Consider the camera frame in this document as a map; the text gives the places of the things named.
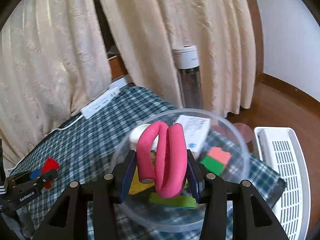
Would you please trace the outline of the red toy brick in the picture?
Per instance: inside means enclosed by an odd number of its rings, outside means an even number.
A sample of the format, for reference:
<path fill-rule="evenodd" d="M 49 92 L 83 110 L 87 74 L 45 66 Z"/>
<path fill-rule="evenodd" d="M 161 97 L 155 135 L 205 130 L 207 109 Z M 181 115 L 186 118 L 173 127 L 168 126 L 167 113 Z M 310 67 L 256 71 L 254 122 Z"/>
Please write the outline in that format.
<path fill-rule="evenodd" d="M 42 170 L 41 170 L 41 174 L 45 174 L 51 170 L 58 170 L 59 169 L 59 163 L 57 161 L 55 161 L 54 159 L 52 158 L 47 158 L 43 167 L 42 167 Z M 50 189 L 52 187 L 52 183 L 54 182 L 54 179 L 50 180 L 50 181 L 47 181 L 45 182 L 44 184 L 44 188 L 45 189 Z"/>

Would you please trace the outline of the green dotted block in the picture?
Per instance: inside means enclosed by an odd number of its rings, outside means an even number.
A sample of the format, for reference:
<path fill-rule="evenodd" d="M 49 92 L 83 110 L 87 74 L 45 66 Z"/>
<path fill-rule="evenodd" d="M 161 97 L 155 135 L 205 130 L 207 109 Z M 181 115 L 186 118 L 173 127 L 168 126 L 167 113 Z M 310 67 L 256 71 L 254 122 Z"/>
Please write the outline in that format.
<path fill-rule="evenodd" d="M 198 206 L 196 200 L 192 196 L 180 195 L 174 198 L 162 198 L 155 192 L 150 194 L 149 202 L 174 208 L 192 209 Z"/>

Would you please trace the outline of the white round cup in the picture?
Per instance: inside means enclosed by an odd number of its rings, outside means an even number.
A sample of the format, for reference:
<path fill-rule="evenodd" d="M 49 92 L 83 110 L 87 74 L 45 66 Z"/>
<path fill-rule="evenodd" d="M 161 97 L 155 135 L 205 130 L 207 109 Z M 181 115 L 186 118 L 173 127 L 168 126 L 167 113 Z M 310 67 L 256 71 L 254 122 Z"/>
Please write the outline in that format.
<path fill-rule="evenodd" d="M 150 124 L 142 124 L 134 128 L 129 135 L 130 149 L 136 150 L 137 144 L 139 142 L 140 137 L 146 139 L 146 135 L 143 135 L 145 130 L 150 126 Z M 151 152 L 156 152 L 158 145 L 159 136 L 155 137 L 153 143 L 151 145 Z"/>

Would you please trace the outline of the white medicine box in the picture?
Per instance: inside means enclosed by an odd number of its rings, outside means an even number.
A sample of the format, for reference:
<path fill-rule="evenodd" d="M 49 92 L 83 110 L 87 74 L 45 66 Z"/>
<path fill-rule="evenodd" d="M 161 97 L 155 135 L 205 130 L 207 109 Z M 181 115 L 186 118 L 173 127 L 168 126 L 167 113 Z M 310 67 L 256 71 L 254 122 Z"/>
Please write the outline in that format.
<path fill-rule="evenodd" d="M 185 143 L 195 159 L 202 152 L 204 142 L 210 129 L 210 119 L 196 116 L 180 115 L 175 121 L 183 126 Z"/>

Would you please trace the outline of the pink foam roller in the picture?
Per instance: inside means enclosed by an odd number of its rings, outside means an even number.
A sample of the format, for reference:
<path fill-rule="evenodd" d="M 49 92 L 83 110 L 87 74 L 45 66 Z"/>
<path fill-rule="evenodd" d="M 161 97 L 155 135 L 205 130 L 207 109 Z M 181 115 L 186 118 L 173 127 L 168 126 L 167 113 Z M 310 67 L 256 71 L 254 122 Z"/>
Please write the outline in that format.
<path fill-rule="evenodd" d="M 157 121 L 140 137 L 136 148 L 138 176 L 141 183 L 154 182 L 162 198 L 178 196 L 185 185 L 188 155 L 181 124 L 168 126 Z M 159 136 L 156 152 L 151 152 L 155 137 Z"/>

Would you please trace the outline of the blue plaid tablecloth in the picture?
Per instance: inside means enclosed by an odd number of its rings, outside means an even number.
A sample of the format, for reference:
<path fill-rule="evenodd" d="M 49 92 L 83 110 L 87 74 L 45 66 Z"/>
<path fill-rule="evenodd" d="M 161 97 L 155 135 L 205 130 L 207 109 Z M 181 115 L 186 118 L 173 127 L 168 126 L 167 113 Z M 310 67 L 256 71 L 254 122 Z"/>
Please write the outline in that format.
<path fill-rule="evenodd" d="M 52 188 L 23 207 L 37 229 L 59 195 L 73 180 L 94 181 L 108 170 L 121 140 L 136 124 L 156 114 L 176 109 L 147 88 L 122 90 L 106 107 L 90 119 L 81 118 L 73 126 L 44 138 L 12 174 L 38 170 L 47 158 L 59 163 Z M 249 180 L 272 208 L 285 190 L 280 175 L 251 155 Z M 121 239 L 199 239 L 200 230 L 167 233 L 147 230 L 116 207 Z"/>

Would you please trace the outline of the green toy brick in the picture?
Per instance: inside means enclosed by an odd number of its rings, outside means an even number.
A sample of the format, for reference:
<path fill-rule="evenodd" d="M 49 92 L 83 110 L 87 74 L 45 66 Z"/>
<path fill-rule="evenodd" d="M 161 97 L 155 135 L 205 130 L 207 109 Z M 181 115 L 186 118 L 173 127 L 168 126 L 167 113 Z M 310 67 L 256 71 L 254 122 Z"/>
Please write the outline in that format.
<path fill-rule="evenodd" d="M 225 169 L 225 164 L 219 162 L 218 160 L 210 157 L 210 156 L 205 156 L 200 163 L 202 163 L 205 168 L 207 169 L 208 172 L 214 173 L 215 175 L 220 176 L 222 172 Z"/>

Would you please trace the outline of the white power strip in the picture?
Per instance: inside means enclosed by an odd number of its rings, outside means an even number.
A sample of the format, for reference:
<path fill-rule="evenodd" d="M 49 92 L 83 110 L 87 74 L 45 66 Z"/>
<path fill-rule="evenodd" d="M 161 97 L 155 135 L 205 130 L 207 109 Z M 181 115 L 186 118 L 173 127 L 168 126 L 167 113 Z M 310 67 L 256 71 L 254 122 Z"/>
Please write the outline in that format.
<path fill-rule="evenodd" d="M 120 89 L 118 87 L 114 87 L 112 89 L 107 90 L 101 96 L 90 102 L 88 105 L 81 109 L 82 116 L 88 120 L 93 115 L 98 113 L 102 108 L 107 106 L 109 102 L 120 93 Z"/>

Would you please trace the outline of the pink toy brick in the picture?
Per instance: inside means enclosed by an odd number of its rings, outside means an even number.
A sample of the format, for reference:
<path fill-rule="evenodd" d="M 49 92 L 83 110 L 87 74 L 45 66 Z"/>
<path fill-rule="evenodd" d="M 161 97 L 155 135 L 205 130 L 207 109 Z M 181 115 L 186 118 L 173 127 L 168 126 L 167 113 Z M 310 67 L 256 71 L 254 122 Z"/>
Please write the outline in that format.
<path fill-rule="evenodd" d="M 220 147 L 212 147 L 208 152 L 208 156 L 223 165 L 227 165 L 232 157 L 229 152 L 223 151 Z"/>

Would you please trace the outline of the yellow green box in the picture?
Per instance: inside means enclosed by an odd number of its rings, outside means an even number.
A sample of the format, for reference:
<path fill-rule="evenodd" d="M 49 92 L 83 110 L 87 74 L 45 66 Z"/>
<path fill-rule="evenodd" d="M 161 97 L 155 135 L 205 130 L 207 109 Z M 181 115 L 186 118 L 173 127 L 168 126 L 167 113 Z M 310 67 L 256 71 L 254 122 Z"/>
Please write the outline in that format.
<path fill-rule="evenodd" d="M 129 189 L 129 195 L 135 195 L 135 194 L 141 193 L 141 192 L 153 187 L 154 185 L 155 185 L 154 182 L 147 183 L 147 184 L 141 183 L 139 181 L 138 168 L 136 168 L 135 174 L 133 176 L 131 186 Z"/>

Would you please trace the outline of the white slatted appliance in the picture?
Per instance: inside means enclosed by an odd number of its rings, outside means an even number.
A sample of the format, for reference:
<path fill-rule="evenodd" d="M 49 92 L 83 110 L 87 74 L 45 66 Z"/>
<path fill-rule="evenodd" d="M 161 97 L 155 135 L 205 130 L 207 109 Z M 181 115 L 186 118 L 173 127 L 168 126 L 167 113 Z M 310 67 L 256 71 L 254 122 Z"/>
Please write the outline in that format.
<path fill-rule="evenodd" d="M 273 212 L 288 238 L 306 239 L 311 212 L 310 181 L 295 131 L 289 127 L 256 127 L 254 150 L 286 182 Z"/>

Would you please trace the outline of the left cream curtain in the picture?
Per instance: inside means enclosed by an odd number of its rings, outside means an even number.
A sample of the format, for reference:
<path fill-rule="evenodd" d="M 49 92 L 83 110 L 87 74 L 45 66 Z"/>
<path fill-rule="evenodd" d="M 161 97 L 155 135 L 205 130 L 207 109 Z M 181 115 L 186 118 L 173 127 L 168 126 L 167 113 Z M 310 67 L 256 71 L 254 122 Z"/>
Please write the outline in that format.
<path fill-rule="evenodd" d="M 22 0 L 1 30 L 4 159 L 19 162 L 111 77 L 94 0 Z"/>

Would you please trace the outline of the cream curtain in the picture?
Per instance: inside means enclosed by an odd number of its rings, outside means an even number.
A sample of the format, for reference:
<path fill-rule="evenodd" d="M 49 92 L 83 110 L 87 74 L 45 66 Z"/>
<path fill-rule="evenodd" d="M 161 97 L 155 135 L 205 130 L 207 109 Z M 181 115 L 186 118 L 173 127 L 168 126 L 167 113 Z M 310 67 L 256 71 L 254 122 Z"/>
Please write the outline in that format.
<path fill-rule="evenodd" d="M 183 101 L 173 50 L 195 45 L 203 107 L 220 116 L 251 106 L 256 45 L 247 0 L 100 0 L 125 67 L 138 86 Z"/>
<path fill-rule="evenodd" d="M 19 162 L 111 77 L 94 0 L 22 0 L 1 30 L 4 159 Z"/>

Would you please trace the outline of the white tower fan heater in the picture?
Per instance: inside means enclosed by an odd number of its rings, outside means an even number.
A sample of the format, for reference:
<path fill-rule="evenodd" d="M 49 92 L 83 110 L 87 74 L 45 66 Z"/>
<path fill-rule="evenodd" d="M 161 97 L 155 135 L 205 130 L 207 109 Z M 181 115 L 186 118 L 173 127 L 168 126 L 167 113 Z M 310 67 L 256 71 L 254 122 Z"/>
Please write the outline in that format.
<path fill-rule="evenodd" d="M 184 108 L 203 108 L 200 61 L 197 46 L 187 45 L 172 50 L 178 71 L 181 97 Z"/>

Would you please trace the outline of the brown wooden window frame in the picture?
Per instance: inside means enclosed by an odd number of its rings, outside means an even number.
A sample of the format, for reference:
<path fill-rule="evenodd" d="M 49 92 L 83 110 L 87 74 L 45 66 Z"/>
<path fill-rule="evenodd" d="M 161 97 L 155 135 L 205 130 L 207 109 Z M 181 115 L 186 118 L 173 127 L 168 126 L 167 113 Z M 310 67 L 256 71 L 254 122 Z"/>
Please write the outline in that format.
<path fill-rule="evenodd" d="M 256 78 L 260 81 L 264 70 L 263 26 L 257 0 L 247 0 L 253 26 L 256 47 Z"/>

